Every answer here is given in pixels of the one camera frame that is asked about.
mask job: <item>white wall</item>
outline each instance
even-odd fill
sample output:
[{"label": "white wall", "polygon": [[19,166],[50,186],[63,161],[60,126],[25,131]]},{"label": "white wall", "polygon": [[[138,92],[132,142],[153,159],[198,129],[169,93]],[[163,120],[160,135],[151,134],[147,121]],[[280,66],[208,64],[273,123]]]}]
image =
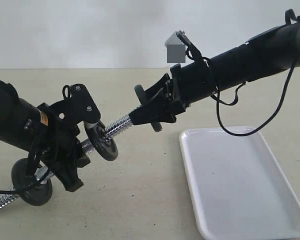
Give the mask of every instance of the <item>white wall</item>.
[{"label": "white wall", "polygon": [[300,0],[0,0],[0,69],[167,67],[184,30],[208,57],[300,15]]}]

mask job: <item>black wheel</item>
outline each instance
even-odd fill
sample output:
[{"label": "black wheel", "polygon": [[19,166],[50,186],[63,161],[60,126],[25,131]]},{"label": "black wheel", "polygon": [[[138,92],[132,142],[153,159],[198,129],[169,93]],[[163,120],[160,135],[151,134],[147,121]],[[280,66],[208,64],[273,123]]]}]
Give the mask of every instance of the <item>black wheel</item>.
[{"label": "black wheel", "polygon": [[[147,94],[141,85],[134,86],[134,91],[135,91],[135,94],[138,97],[141,105],[144,105],[148,102]],[[152,126],[153,130],[157,133],[162,130],[162,126],[161,126],[160,122],[152,122],[151,126]]]},{"label": "black wheel", "polygon": [[107,161],[114,161],[118,157],[118,148],[113,139],[101,141],[106,126],[99,121],[93,128],[85,128],[85,132],[95,150]]},{"label": "black wheel", "polygon": [[[35,176],[26,177],[26,167],[28,159],[22,158],[15,162],[11,170],[12,184],[15,190],[28,187],[37,181]],[[33,206],[42,206],[46,204],[52,196],[52,183],[48,179],[46,184],[40,184],[32,189],[18,194],[27,204]]]}]

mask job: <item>table surface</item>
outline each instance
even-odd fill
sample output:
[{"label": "table surface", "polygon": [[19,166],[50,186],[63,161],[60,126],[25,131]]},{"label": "table surface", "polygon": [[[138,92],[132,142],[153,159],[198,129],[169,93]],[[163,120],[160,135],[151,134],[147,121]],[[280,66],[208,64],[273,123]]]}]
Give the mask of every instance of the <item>table surface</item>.
[{"label": "table surface", "polygon": [[[0,80],[37,106],[62,99],[62,87],[82,83],[108,125],[138,106],[134,86],[147,88],[168,69],[0,70]],[[221,108],[227,126],[257,127],[275,110],[287,72],[247,84],[239,104]],[[232,101],[234,89],[221,94]],[[200,240],[179,145],[190,128],[217,127],[211,98],[192,104],[156,133],[149,124],[115,138],[119,156],[108,162],[96,152],[79,169],[84,186],[67,192],[53,178],[53,196],[40,207],[17,200],[0,211],[0,239],[165,239]],[[80,140],[86,138],[82,124]],[[300,201],[300,68],[292,76],[278,116],[261,133]],[[0,142],[0,189],[11,186],[14,162],[26,152]]]}]

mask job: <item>white plastic tray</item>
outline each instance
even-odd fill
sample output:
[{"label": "white plastic tray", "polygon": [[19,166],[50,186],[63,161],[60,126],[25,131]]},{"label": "white plastic tray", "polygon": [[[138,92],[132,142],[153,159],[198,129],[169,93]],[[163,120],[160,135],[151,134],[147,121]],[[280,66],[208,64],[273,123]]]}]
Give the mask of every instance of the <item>white plastic tray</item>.
[{"label": "white plastic tray", "polygon": [[206,240],[300,237],[300,203],[260,133],[235,137],[221,128],[188,129],[180,145],[197,227]]}]

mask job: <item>gray cube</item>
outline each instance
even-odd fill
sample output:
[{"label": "gray cube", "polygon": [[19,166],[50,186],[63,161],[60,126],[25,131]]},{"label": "gray cube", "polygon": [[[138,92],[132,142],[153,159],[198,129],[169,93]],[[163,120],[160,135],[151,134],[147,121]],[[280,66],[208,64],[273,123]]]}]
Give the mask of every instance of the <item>gray cube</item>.
[{"label": "gray cube", "polygon": [[166,62],[168,64],[180,64],[186,62],[186,45],[168,44],[166,46]]}]

